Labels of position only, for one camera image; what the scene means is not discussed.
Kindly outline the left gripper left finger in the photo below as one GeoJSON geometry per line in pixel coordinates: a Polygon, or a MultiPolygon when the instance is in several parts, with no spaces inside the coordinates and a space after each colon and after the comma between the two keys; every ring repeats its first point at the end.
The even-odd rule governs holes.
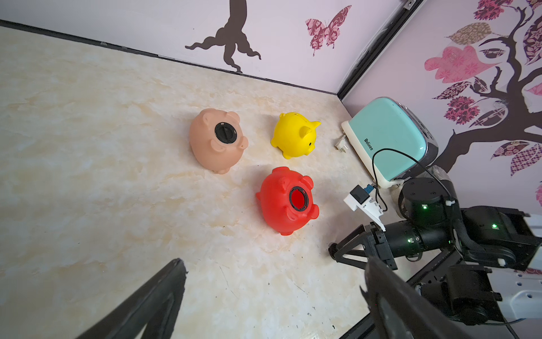
{"type": "Polygon", "coordinates": [[[170,261],[80,338],[170,338],[182,305],[187,270],[170,261]]]}

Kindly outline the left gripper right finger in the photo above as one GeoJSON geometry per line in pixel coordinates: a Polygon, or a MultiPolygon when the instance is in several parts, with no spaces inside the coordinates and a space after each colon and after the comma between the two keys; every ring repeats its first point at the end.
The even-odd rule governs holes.
{"type": "Polygon", "coordinates": [[[468,338],[381,260],[370,258],[361,289],[381,338],[468,338]]]}

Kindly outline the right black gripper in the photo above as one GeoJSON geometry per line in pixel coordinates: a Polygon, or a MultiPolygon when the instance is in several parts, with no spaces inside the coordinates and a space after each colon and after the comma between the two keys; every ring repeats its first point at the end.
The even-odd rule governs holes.
{"type": "Polygon", "coordinates": [[[387,225],[385,232],[375,223],[360,225],[328,252],[337,263],[366,269],[368,259],[379,258],[392,270],[395,259],[419,260],[423,253],[447,247],[452,241],[453,214],[447,200],[457,195],[450,179],[417,177],[405,182],[398,197],[403,220],[387,225]]]}

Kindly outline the red piggy bank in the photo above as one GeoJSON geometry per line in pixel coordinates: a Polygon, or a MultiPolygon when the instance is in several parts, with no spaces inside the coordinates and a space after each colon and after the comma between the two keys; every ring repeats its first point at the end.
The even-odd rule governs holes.
{"type": "Polygon", "coordinates": [[[309,176],[288,167],[273,169],[255,194],[267,225],[282,236],[290,236],[317,219],[320,209],[314,203],[313,188],[309,176]]]}

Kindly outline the yellow piggy bank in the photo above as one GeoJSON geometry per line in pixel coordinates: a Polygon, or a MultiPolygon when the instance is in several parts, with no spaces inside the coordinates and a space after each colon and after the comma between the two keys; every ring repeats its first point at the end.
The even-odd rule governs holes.
{"type": "Polygon", "coordinates": [[[282,113],[275,127],[271,145],[279,148],[285,159],[309,155],[316,147],[319,121],[309,121],[302,114],[282,113]]]}

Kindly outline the black plug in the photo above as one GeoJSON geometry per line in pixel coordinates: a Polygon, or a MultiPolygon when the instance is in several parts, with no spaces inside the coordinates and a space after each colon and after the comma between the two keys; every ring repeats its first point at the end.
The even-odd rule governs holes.
{"type": "Polygon", "coordinates": [[[215,126],[215,136],[223,144],[233,144],[237,141],[237,130],[227,122],[215,126]]]}

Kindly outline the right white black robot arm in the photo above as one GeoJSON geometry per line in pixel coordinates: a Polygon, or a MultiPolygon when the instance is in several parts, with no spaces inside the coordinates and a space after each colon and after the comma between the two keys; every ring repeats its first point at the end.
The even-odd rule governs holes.
{"type": "Polygon", "coordinates": [[[449,319],[466,325],[511,324],[541,317],[541,238],[533,232],[538,216],[512,208],[460,208],[448,180],[419,177],[399,193],[403,219],[384,225],[368,189],[356,187],[346,198],[352,210],[371,217],[341,242],[331,257],[365,269],[377,258],[397,269],[397,259],[419,261],[441,255],[412,279],[413,286],[449,319]]]}

